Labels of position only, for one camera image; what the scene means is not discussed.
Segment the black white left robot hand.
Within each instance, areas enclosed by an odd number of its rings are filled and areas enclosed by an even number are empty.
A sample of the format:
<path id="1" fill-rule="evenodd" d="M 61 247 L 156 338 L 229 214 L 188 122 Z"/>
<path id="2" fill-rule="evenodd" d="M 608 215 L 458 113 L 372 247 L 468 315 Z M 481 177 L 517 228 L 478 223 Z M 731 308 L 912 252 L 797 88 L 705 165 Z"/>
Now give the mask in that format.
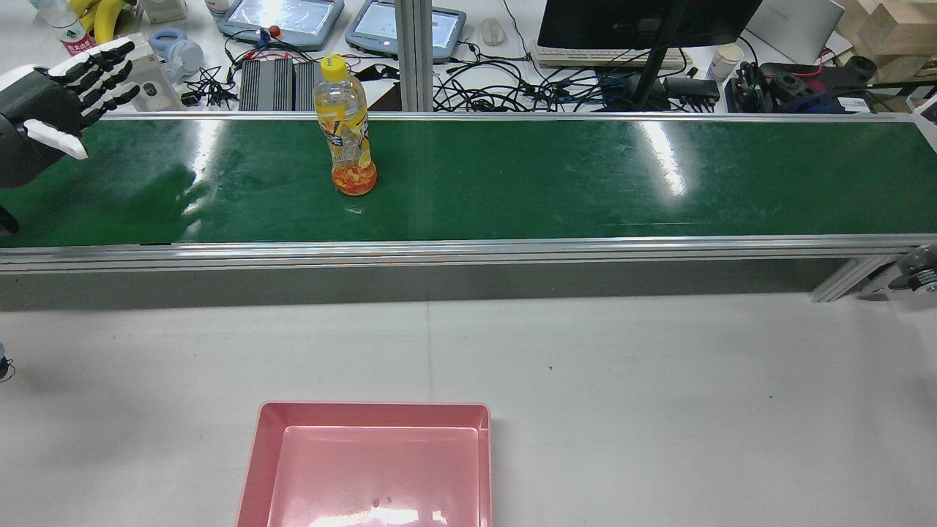
<path id="1" fill-rule="evenodd" d="M 27 64 L 2 75 L 4 189 L 29 184 L 63 156 L 87 159 L 83 131 L 141 92 L 128 80 L 136 47 L 130 37 L 121 37 L 55 67 Z"/>

